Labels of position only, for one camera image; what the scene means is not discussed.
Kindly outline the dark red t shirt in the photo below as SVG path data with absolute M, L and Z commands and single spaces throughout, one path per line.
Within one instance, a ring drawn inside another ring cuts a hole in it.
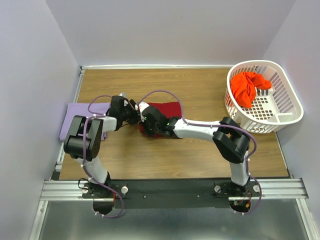
M 171 117 L 182 117 L 182 112 L 180 108 L 180 104 L 176 102 L 164 102 L 164 103 L 156 103 L 156 102 L 147 102 L 150 106 L 155 106 L 162 114 L 164 114 L 168 119 Z M 144 128 L 142 125 L 138 125 L 139 132 L 147 137 Z M 154 134 L 151 138 L 163 138 L 162 135 Z

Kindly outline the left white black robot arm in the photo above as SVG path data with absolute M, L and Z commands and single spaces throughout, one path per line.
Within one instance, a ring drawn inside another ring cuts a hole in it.
M 64 152 L 80 163 L 87 175 L 88 185 L 101 198 L 110 193 L 111 177 L 99 158 L 101 138 L 105 133 L 118 131 L 124 123 L 134 125 L 139 122 L 137 103 L 124 94 L 111 96 L 107 109 L 93 110 L 93 103 L 87 111 L 91 116 L 75 115 L 64 140 Z

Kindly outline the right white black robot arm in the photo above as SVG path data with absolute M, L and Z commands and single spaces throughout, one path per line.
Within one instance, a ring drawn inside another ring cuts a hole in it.
M 212 142 L 222 157 L 229 162 L 231 181 L 229 192 L 244 196 L 248 192 L 250 177 L 246 163 L 250 139 L 229 117 L 222 121 L 204 122 L 183 120 L 182 117 L 166 117 L 158 108 L 146 102 L 139 103 L 141 122 L 148 137 L 192 138 Z

